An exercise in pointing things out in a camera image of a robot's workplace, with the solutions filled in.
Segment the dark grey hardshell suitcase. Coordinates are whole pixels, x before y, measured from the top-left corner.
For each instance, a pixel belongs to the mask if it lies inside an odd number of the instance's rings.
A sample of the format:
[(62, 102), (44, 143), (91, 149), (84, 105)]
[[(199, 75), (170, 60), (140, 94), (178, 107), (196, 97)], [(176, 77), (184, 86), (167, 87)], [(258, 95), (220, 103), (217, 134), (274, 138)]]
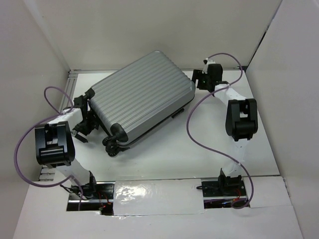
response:
[(85, 93), (90, 110), (107, 134), (102, 144), (111, 157), (183, 112), (194, 95), (195, 83), (158, 50), (100, 80)]

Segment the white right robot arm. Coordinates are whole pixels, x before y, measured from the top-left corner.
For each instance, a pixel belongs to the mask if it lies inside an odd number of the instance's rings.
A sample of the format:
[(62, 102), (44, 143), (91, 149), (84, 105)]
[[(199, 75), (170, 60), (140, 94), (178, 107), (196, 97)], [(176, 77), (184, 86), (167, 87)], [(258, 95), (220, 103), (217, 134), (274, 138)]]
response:
[(231, 162), (221, 168), (217, 189), (222, 195), (229, 195), (241, 181), (245, 150), (258, 130), (257, 101), (242, 96), (224, 81), (222, 66), (213, 60), (204, 60), (203, 69), (193, 71), (192, 81), (227, 107), (225, 131)]

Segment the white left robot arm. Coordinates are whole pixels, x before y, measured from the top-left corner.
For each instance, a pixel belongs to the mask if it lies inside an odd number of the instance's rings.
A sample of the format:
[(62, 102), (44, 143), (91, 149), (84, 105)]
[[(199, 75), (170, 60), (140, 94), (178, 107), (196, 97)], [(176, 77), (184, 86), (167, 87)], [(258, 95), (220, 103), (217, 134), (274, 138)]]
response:
[(57, 118), (37, 125), (34, 132), (37, 162), (69, 178), (71, 186), (66, 188), (69, 192), (93, 199), (98, 194), (98, 185), (92, 172), (76, 160), (73, 142), (73, 137), (87, 141), (77, 134), (75, 127), (87, 119), (88, 99), (88, 96), (75, 98), (73, 109), (65, 109)]

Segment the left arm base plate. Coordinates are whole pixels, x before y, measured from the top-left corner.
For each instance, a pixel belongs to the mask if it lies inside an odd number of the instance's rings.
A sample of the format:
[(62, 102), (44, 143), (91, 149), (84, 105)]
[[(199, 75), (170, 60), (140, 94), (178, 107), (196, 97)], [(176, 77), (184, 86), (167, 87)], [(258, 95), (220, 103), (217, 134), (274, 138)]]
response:
[(83, 196), (80, 202), (80, 191), (75, 186), (62, 188), (68, 193), (66, 211), (96, 211), (104, 216), (112, 216), (115, 182), (97, 182), (95, 192)]

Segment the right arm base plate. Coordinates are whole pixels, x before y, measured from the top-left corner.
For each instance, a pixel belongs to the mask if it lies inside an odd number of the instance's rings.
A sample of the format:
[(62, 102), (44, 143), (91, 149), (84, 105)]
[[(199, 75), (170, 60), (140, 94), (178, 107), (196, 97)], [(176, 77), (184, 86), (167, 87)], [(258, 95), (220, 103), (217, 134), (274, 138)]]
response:
[(202, 181), (201, 185), (196, 187), (203, 194), (205, 209), (231, 208), (232, 202), (235, 207), (240, 207), (248, 200), (243, 180), (239, 186), (225, 192), (218, 189), (218, 186), (217, 181)]

